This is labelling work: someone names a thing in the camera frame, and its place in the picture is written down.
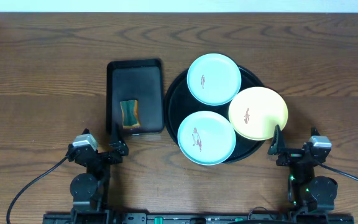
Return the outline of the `green and orange sponge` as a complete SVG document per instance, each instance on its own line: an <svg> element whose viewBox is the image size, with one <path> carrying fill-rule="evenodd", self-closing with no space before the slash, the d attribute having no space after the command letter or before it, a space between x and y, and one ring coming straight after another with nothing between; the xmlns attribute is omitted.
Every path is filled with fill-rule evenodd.
<svg viewBox="0 0 358 224"><path fill-rule="evenodd" d="M124 129L135 129L140 127L139 107L137 100L126 100L120 102L122 112L122 127Z"/></svg>

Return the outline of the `yellow plate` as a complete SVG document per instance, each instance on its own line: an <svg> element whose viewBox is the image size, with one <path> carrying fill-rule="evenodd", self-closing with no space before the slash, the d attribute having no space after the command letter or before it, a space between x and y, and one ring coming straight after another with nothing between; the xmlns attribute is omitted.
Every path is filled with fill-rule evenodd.
<svg viewBox="0 0 358 224"><path fill-rule="evenodd" d="M263 141L273 137L276 126L285 127L288 108L276 91L257 86L246 88L233 98L228 117L237 134Z"/></svg>

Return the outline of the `light blue plate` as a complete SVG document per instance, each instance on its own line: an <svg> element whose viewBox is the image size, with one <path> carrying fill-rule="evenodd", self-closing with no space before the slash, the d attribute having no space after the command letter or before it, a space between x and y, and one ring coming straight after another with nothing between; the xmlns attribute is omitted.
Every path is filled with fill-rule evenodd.
<svg viewBox="0 0 358 224"><path fill-rule="evenodd" d="M189 160L213 166L224 162L234 152L236 133L222 115L212 111L198 111L181 122L177 141Z"/></svg>
<svg viewBox="0 0 358 224"><path fill-rule="evenodd" d="M231 101L239 92L241 72L231 58L223 54L205 54L190 65L186 82L199 102L219 106Z"/></svg>

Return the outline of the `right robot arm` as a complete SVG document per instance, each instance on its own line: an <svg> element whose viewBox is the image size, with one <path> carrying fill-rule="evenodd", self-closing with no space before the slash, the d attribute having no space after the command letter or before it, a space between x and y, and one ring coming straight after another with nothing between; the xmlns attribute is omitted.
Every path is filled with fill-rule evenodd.
<svg viewBox="0 0 358 224"><path fill-rule="evenodd" d="M332 144L316 128L302 148L286 147L282 130L275 127L269 155L277 155L276 165L290 170L288 176L288 201L294 207L288 212L293 223L328 223L328 212L334 210L337 182L325 176L316 176L314 168L326 161Z"/></svg>

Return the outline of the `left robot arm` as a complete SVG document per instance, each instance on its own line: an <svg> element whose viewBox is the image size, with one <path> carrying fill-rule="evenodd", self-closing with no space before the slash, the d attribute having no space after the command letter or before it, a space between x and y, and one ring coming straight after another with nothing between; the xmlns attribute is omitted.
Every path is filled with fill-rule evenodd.
<svg viewBox="0 0 358 224"><path fill-rule="evenodd" d="M120 164L129 149L121 136L119 125L111 127L109 145L112 151L99 152L98 143L88 129L68 146L67 159L86 168L70 184L73 208L68 223L122 222L122 215L108 208L110 167Z"/></svg>

